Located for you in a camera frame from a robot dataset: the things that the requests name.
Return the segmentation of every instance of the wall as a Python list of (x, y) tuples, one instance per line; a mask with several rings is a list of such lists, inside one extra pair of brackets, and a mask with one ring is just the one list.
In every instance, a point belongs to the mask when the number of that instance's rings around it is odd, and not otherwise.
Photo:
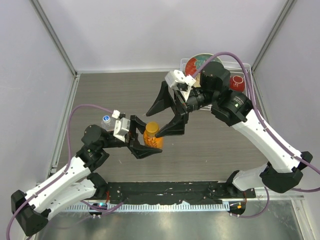
[[(72, 75), (27, 0), (0, 8), (0, 238), (11, 214), (10, 196), (45, 179)], [(14, 222), (11, 239), (21, 232)]]
[(78, 71), (177, 68), (221, 51), (252, 64), (285, 2), (40, 0)]
[[(271, 125), (294, 147), (313, 154), (320, 168), (320, 1), (294, 5), (256, 71)], [(320, 176), (303, 170), (301, 187), (320, 187)], [(313, 229), (320, 227), (320, 193), (306, 193)]]

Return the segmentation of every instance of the robotic arm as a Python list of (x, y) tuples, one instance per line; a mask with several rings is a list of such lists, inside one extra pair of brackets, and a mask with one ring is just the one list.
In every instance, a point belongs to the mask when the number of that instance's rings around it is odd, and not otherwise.
[[(35, 196), (16, 216), (26, 236), (39, 232), (56, 214), (74, 203), (84, 199), (102, 199), (108, 191), (108, 183), (94, 171), (110, 156), (104, 149), (127, 147), (137, 159), (162, 152), (161, 149), (139, 143), (137, 129), (143, 134), (146, 124), (137, 116), (131, 115), (127, 119), (122, 114), (118, 117), (120, 119), (116, 121), (114, 131), (108, 132), (97, 125), (85, 129), (81, 139), (84, 145), (71, 159), (66, 172), (66, 167), (63, 167), (26, 193), (17, 190), (11, 195), (12, 213), (31, 196)], [(52, 185), (36, 194), (48, 184)]]
[[(200, 73), (201, 87), (193, 87), (195, 80), (190, 75), (185, 76), (178, 70), (169, 72), (146, 115), (152, 116), (171, 108), (174, 118), (155, 136), (183, 135), (189, 113), (212, 104), (211, 113), (217, 119), (246, 136), (268, 159), (268, 163), (261, 167), (233, 172), (227, 180), (230, 183), (228, 192), (233, 195), (249, 188), (267, 186), (275, 192), (284, 193), (300, 182), (303, 176), (301, 170), (306, 165), (289, 155), (268, 134), (245, 94), (229, 89), (230, 75), (221, 63), (210, 62)], [(300, 152), (290, 146), (266, 121), (264, 123), (295, 156), (300, 156), (308, 163), (312, 160), (313, 156), (309, 152)]]

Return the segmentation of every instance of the orange pill bottle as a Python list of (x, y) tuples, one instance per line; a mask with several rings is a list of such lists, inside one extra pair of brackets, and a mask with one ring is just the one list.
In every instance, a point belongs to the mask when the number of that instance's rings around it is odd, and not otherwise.
[(157, 132), (159, 132), (158, 123), (156, 123), (155, 121), (149, 122), (145, 126), (145, 131), (143, 133), (144, 144), (149, 147), (162, 149), (164, 146), (164, 138), (156, 138), (155, 135)]

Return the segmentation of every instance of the plate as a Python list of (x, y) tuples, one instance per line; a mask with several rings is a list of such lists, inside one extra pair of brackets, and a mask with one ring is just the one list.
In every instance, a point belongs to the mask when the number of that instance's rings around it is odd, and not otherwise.
[[(200, 53), (191, 57), (185, 65), (185, 75), (193, 75), (198, 70), (198, 68), (200, 68), (201, 65), (204, 64), (204, 62), (211, 56), (213, 55), (210, 53)], [(222, 64), (222, 61), (219, 57), (216, 57), (211, 62), (218, 62)], [(195, 80), (196, 82), (193, 86), (197, 88), (200, 87), (200, 73), (195, 77)]]

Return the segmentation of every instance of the gray floor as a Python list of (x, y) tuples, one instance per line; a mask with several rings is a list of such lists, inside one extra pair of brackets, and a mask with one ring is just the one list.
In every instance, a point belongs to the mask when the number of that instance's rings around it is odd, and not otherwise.
[[(246, 215), (258, 213), (265, 201), (247, 203)], [(37, 240), (302, 240), (291, 201), (271, 201), (257, 218), (230, 217), (227, 212), (114, 213), (101, 219), (89, 214), (59, 213)], [(56, 227), (71, 227), (65, 230)]]
[[(73, 106), (96, 104), (117, 109), (162, 127), (173, 118), (170, 109), (143, 116), (156, 99), (167, 72), (82, 74)], [(84, 129), (99, 125), (104, 112), (79, 109), (71, 122), (72, 154), (82, 147)], [(243, 135), (217, 120), (209, 111), (189, 116), (186, 134), (164, 139), (163, 153), (135, 159), (127, 148), (108, 149), (110, 157), (97, 172), (106, 181), (224, 181), (234, 170), (261, 166), (267, 159)], [(64, 143), (59, 168), (67, 162)]]

